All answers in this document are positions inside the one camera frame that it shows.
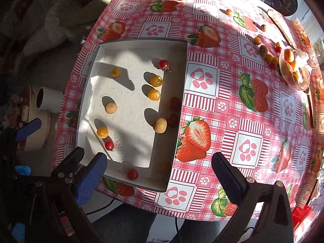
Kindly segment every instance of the white cylinder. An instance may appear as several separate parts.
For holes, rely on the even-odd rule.
[[[37,93],[36,106],[39,110],[48,110],[59,114],[63,102],[63,92],[41,87]]]

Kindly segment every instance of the checkered pattern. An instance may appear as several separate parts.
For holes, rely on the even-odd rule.
[[[210,150],[207,151],[206,158],[186,163],[175,159],[166,193],[160,194],[135,188],[134,196],[122,197],[108,191],[102,182],[100,182],[97,190],[122,202],[164,215],[205,221],[228,220],[230,217],[218,217],[211,210],[211,204],[217,199],[221,187],[211,168],[211,157],[213,153],[222,151],[224,156],[234,163],[234,140],[240,136],[240,133],[245,132],[258,136],[259,139],[262,139],[262,142],[255,166],[242,164],[239,167],[243,175],[253,176],[258,182],[268,184],[273,184],[278,179],[283,181],[286,186],[298,184],[300,191],[297,193],[296,199],[304,198],[302,190],[305,184],[308,184],[308,187],[314,186],[315,173],[309,170],[310,161],[315,157],[317,150],[323,146],[324,141],[324,138],[321,138],[323,135],[319,137],[316,131],[306,131],[303,127],[302,105],[303,103],[308,105],[307,97],[303,92],[294,92],[290,89],[284,79],[271,70],[269,64],[263,58],[253,60],[249,55],[242,53],[244,46],[251,53],[258,52],[257,46],[251,44],[256,36],[262,39],[263,44],[267,46],[272,55],[275,55],[275,42],[284,41],[279,30],[262,17],[260,7],[265,11],[269,7],[254,0],[186,0],[185,2],[179,1],[175,12],[155,13],[150,10],[154,1],[112,0],[93,27],[80,52],[64,94],[56,134],[56,153],[53,158],[53,167],[58,165],[75,146],[76,129],[68,126],[70,118],[67,117],[67,114],[74,112],[76,117],[78,115],[88,69],[98,44],[101,42],[97,38],[99,27],[107,28],[111,22],[124,22],[126,27],[121,39],[125,39],[141,37],[145,34],[145,24],[150,25],[152,22],[168,23],[167,37],[186,39],[190,33],[197,33],[199,26],[208,24],[218,30],[221,37],[220,47],[200,48],[189,44],[187,70],[189,70],[190,65],[194,64],[210,70],[208,72],[217,77],[217,86],[214,91],[204,92],[201,88],[193,90],[190,88],[190,73],[187,71],[180,118],[180,124],[184,125],[184,121],[191,121],[194,116],[199,116],[210,126],[212,145]],[[119,8],[118,6],[121,5],[124,8],[129,8],[128,11],[120,9],[122,7]],[[232,16],[224,13],[224,10],[228,8],[238,12],[240,16],[248,16],[259,25],[266,24],[269,30],[262,32],[258,29],[257,32],[253,32],[238,26],[233,21]],[[303,28],[299,21],[290,22],[286,20],[286,22],[298,47],[307,51],[310,55],[310,64],[313,67],[311,89],[314,93],[320,87],[321,78],[317,59],[312,57],[314,50],[311,45],[304,46],[301,43]],[[266,112],[253,112],[242,103],[239,97],[239,88],[242,85],[241,73],[248,73],[252,80],[259,79],[268,86],[269,92],[266,99],[269,108]],[[282,119],[280,114],[280,97],[282,94],[286,94],[294,100],[294,111],[296,113],[294,122]],[[322,101],[313,98],[313,102],[316,106],[316,112],[324,111]],[[179,130],[179,137],[183,137],[181,130]],[[291,140],[292,156],[288,167],[277,174],[271,171],[273,164],[271,160],[279,154],[281,143],[285,138]],[[301,149],[308,151],[308,159],[303,168],[298,168],[298,157]],[[184,198],[188,202],[187,205],[183,209],[169,203],[169,205],[165,205],[167,200],[163,200],[164,197],[170,198],[170,188],[179,187],[180,189],[181,186],[191,193],[191,197],[188,195],[188,198]],[[297,205],[303,204],[305,204],[304,199],[297,201]],[[259,213],[260,210],[256,210],[253,217],[257,217]]]

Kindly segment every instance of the table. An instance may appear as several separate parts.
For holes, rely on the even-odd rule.
[[[226,9],[238,14],[226,15]],[[273,56],[276,55],[276,42],[286,45],[279,30],[263,11],[268,9],[269,6],[256,0],[112,0],[84,43],[67,85],[56,134],[53,167],[75,147],[79,104],[86,76],[102,40],[196,38],[196,42],[192,41],[188,46],[180,125],[194,117],[205,120],[211,132],[211,147],[206,157],[189,162],[175,158],[165,193],[135,188],[132,197],[123,197],[109,191],[102,182],[97,190],[159,214],[204,221],[228,220],[235,206],[229,203],[211,168],[213,153],[221,151],[244,176],[267,184],[280,180],[290,196],[291,206],[295,205],[294,199],[297,205],[305,205],[316,176],[311,170],[311,162],[324,145],[324,102],[315,98],[315,91],[324,87],[323,80],[314,49],[308,43],[302,25],[298,20],[285,20],[298,48],[310,55],[313,68],[310,88],[317,130],[310,129],[306,94],[289,88],[278,72],[271,70],[260,56],[258,46],[252,43],[254,37],[260,37]],[[117,36],[106,31],[107,26],[116,21],[125,26],[124,32]],[[267,25],[267,32],[258,28],[262,24]],[[209,32],[215,34],[216,30],[219,34],[217,41],[213,35],[206,38],[206,28],[198,30],[207,25],[213,27],[207,27]],[[251,92],[249,79],[255,85],[254,92]],[[246,91],[242,97],[244,100],[240,98],[242,87]],[[258,99],[251,103],[246,98],[248,96]],[[184,137],[182,129],[179,129],[179,137]],[[281,146],[291,156],[287,167],[280,171],[275,164]],[[253,218],[259,216],[261,206],[260,203],[257,205]]]

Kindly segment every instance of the blue gripper pad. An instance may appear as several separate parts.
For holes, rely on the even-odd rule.
[[[87,169],[87,173],[76,188],[76,201],[78,206],[88,203],[107,168],[107,156],[102,152],[97,153],[96,156],[98,154],[100,156],[97,161],[92,165],[91,162],[96,158],[94,157],[88,166],[86,166],[90,168]]]

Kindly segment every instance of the tablecloth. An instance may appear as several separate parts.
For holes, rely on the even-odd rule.
[[[234,14],[225,14],[226,9]],[[285,20],[296,45],[310,55],[314,130],[306,94],[289,88],[252,42],[256,36],[261,38],[273,56],[277,56],[276,42],[287,45],[266,15],[268,9],[257,0],[112,0],[84,43],[67,85],[53,167],[75,147],[80,101],[98,44],[123,38],[177,38],[190,41],[180,125],[204,120],[210,130],[210,149],[204,159],[181,162],[175,158],[165,193],[135,188],[133,196],[123,197],[102,182],[97,190],[155,213],[228,220],[236,206],[211,168],[213,153],[221,151],[244,176],[267,184],[280,180],[291,206],[294,199],[304,205],[315,183],[314,160],[324,142],[324,103],[319,100],[323,80],[302,25]],[[122,34],[110,31],[116,22]],[[262,24],[267,25],[266,32],[261,31]],[[179,138],[184,137],[180,128]],[[287,158],[284,166],[279,166],[280,155]],[[259,203],[252,217],[259,216],[261,207]]]

